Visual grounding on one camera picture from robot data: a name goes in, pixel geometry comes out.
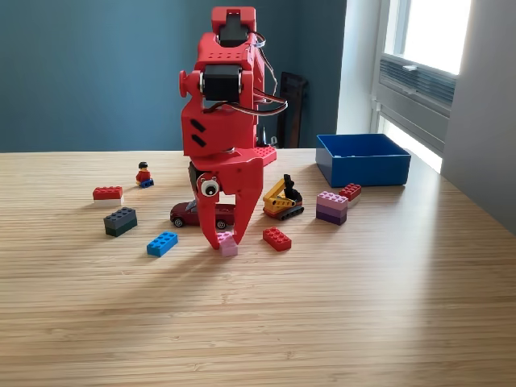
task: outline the purple lego brick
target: purple lego brick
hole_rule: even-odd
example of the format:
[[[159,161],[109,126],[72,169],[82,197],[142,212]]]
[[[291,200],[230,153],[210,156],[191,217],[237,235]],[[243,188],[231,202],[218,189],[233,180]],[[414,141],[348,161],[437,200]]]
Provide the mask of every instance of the purple lego brick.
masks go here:
[[[322,191],[317,195],[317,204],[321,204],[326,207],[331,207],[336,210],[343,210],[347,208],[347,198],[339,196],[336,193]]]
[[[331,216],[331,215],[325,214],[323,212],[318,212],[317,211],[315,213],[315,218],[321,219],[321,220],[324,220],[325,222],[333,223],[333,224],[336,224],[336,225],[340,226],[341,224],[346,222],[347,214],[344,215],[342,218],[337,218],[335,216]]]
[[[322,204],[318,204],[315,206],[315,210],[317,212],[323,212],[324,214],[328,214],[330,216],[335,216],[336,218],[342,218],[347,214],[347,207],[343,210],[336,210],[335,208],[323,206]]]

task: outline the wire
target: wire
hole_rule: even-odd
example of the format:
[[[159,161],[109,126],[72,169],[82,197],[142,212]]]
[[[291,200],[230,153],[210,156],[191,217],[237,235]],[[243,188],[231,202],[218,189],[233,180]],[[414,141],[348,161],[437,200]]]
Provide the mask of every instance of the wire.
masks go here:
[[[272,102],[280,103],[281,106],[279,106],[275,109],[271,109],[271,110],[255,110],[255,109],[249,109],[247,107],[243,107],[236,102],[221,101],[221,102],[215,103],[213,106],[203,110],[202,112],[209,114],[209,113],[213,113],[214,111],[216,111],[219,107],[228,106],[231,109],[240,111],[245,114],[268,116],[268,115],[275,115],[275,114],[281,113],[283,110],[285,110],[289,106],[289,103],[287,102],[286,99],[263,93],[263,92],[259,91],[258,89],[255,89],[255,91],[258,92],[258,93],[254,93],[255,96],[260,97],[264,100],[271,101],[268,103],[272,103]]]
[[[261,39],[260,42],[256,42],[255,44],[253,44],[253,46],[255,46],[256,48],[258,48],[258,51],[260,52],[260,55],[261,57],[263,58],[264,60],[264,63],[265,63],[265,67],[267,67],[267,69],[269,70],[269,72],[271,73],[271,77],[273,78],[274,80],[274,90],[273,90],[273,95],[276,95],[276,88],[277,88],[277,79],[276,77],[274,76],[274,69],[273,69],[273,66],[270,64],[270,62],[268,61],[267,57],[265,56],[265,52],[264,50],[262,49],[263,46],[265,46],[265,42],[267,41],[265,39],[265,36],[261,35],[259,32],[257,31],[251,31],[252,34],[255,34],[257,37],[259,37]]]
[[[263,46],[265,46],[265,42],[267,41],[265,39],[265,36],[261,35],[259,32],[256,31],[251,31],[251,33],[255,34],[257,37],[261,39],[261,41],[256,40],[256,43],[252,43],[253,46],[255,46],[256,48],[262,48]]]

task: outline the yellow toy excavator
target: yellow toy excavator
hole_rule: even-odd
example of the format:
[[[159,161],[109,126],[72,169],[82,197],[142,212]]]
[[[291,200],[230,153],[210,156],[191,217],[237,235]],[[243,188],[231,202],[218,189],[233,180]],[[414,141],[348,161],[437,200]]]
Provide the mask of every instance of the yellow toy excavator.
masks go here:
[[[293,181],[287,174],[265,194],[264,202],[264,212],[280,220],[292,218],[305,210],[301,194],[293,188]]]

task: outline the car wheel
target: car wheel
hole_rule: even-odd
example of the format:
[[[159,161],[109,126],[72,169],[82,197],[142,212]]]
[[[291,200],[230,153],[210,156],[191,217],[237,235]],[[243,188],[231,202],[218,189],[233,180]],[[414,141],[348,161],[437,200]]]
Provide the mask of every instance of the car wheel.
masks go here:
[[[183,227],[185,225],[185,222],[183,222],[183,219],[181,218],[175,218],[173,220],[174,226],[176,227]]]
[[[215,222],[215,226],[219,229],[219,230],[223,230],[227,227],[227,224],[226,222],[224,222],[223,220],[218,220],[217,222]]]

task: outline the toy car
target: toy car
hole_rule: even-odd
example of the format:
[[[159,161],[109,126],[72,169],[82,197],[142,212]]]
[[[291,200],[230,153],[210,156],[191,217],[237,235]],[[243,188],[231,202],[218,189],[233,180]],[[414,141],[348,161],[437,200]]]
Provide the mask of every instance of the toy car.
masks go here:
[[[235,224],[235,205],[217,204],[215,207],[215,226],[219,230]],[[176,227],[183,227],[185,224],[199,225],[199,214],[195,200],[176,204],[170,210],[170,222]]]

